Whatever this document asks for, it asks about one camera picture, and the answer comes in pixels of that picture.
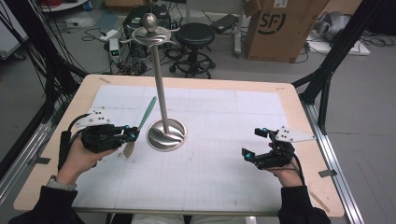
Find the person's arm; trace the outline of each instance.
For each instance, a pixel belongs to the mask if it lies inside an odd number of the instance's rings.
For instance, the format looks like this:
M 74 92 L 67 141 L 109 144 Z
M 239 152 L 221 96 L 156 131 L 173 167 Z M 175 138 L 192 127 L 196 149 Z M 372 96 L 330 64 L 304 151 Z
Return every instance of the person's arm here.
M 329 224 L 326 213 L 312 206 L 308 189 L 294 166 L 268 169 L 282 185 L 282 207 L 277 213 L 280 224 Z
M 56 177 L 56 187 L 41 187 L 40 197 L 35 208 L 32 211 L 12 218 L 8 223 L 84 223 L 72 208 L 72 203 L 78 193 L 76 190 L 67 189 L 68 187 L 76 185 L 76 181 L 82 173 L 90 170 L 104 156 L 109 155 L 114 151 L 115 149 L 102 153 L 93 153 L 84 148 L 80 138 L 78 137 L 70 147 L 67 160 Z

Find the person's hand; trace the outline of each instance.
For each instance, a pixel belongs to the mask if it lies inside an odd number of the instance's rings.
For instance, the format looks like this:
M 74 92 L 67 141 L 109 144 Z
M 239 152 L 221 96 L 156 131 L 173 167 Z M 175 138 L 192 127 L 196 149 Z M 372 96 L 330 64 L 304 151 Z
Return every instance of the person's hand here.
M 59 171 L 56 181 L 60 184 L 75 185 L 78 177 L 90 170 L 104 156 L 107 156 L 117 149 L 107 150 L 101 153 L 89 151 L 82 145 L 81 138 L 77 137 L 70 147 L 64 166 Z
M 291 160 L 291 163 L 297 164 L 294 158 Z M 302 186 L 303 181 L 291 163 L 282 167 L 269 168 L 266 171 L 273 173 L 284 188 Z

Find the black logo on box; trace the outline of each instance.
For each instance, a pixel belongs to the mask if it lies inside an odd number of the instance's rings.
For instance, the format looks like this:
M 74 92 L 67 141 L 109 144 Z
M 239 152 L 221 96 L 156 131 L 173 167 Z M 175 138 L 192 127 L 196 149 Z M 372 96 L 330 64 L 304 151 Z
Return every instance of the black logo on box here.
M 261 35 L 273 35 L 278 32 L 286 20 L 286 14 L 262 14 L 262 24 L 260 24 L 261 29 L 258 33 Z

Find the black sleeve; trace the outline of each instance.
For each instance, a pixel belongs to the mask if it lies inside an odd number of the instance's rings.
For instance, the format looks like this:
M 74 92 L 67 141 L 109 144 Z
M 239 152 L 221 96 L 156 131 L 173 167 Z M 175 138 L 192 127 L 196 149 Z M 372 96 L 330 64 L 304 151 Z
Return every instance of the black sleeve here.
M 283 188 L 282 207 L 277 213 L 280 224 L 330 224 L 326 213 L 312 206 L 306 186 Z
M 8 224 L 83 224 L 72 208 L 75 190 L 41 187 L 40 197 L 32 211 L 12 218 Z

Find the green knife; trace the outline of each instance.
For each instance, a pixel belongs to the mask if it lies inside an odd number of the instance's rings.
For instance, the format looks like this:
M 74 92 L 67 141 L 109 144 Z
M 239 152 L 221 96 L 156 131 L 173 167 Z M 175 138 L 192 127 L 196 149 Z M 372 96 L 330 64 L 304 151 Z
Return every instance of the green knife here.
M 146 109 L 145 115 L 143 115 L 143 118 L 140 121 L 139 127 L 137 128 L 138 131 L 140 131 L 142 129 L 143 125 L 145 124 L 146 120 L 149 117 L 149 114 L 152 111 L 152 108 L 154 108 L 156 102 L 157 102 L 157 97 L 156 96 L 152 97 L 151 102 L 149 103 L 148 108 Z M 132 155 L 133 152 L 134 152 L 134 142 L 127 143 L 125 146 L 125 149 L 123 150 L 123 154 L 128 159 Z

